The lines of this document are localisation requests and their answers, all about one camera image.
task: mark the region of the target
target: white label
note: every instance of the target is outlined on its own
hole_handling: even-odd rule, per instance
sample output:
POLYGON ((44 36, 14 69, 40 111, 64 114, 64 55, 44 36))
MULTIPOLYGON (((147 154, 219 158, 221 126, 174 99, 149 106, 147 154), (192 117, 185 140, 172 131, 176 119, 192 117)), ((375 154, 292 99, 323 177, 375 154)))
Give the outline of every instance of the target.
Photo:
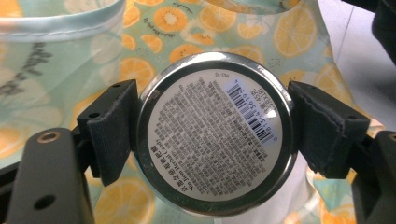
POLYGON ((274 168, 282 124, 274 101, 229 70, 192 73, 154 106, 148 147, 165 181, 194 199, 220 202, 255 189, 274 168))

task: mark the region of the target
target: product label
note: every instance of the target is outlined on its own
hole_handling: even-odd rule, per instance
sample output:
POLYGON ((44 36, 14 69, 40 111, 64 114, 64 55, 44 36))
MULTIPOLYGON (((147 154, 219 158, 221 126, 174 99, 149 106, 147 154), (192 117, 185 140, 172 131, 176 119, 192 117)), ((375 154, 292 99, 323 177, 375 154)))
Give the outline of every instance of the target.
POLYGON ((274 101, 249 77, 211 69, 168 88, 154 106, 148 147, 166 182, 220 202, 255 189, 274 168, 282 125, 274 101))

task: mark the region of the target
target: barcode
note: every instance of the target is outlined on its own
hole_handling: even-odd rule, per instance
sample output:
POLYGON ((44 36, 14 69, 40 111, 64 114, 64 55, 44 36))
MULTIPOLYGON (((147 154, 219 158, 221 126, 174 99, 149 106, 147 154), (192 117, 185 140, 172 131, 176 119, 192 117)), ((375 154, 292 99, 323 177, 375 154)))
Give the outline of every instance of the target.
POLYGON ((265 130, 259 120, 256 118, 255 114, 257 113, 256 110, 251 109, 247 102, 244 100, 241 94, 242 88, 239 84, 234 85, 229 90, 227 90, 228 95, 230 96, 231 100, 238 108, 241 115, 244 117, 247 124, 250 126, 251 130, 253 130, 254 134, 259 138, 260 142, 264 144, 268 140, 270 140, 274 135, 271 132, 265 130))

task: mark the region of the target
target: tin lid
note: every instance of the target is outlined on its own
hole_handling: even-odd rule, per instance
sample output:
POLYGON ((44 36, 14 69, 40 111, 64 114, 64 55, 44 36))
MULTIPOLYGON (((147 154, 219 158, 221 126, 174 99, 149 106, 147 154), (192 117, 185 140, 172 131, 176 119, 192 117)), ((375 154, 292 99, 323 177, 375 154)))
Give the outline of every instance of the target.
POLYGON ((184 210, 244 212, 274 195, 292 169, 292 101, 250 59, 221 52, 184 58, 148 85, 139 104, 140 168, 184 210))

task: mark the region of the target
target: round metal tin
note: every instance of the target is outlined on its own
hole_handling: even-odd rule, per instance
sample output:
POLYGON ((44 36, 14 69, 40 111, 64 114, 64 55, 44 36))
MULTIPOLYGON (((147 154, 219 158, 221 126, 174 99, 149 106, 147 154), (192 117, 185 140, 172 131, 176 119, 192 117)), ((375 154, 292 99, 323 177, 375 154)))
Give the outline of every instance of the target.
POLYGON ((163 199, 184 210, 242 213, 267 201, 290 174, 297 155, 291 98, 248 58, 186 57, 155 77, 139 104, 141 171, 163 199))

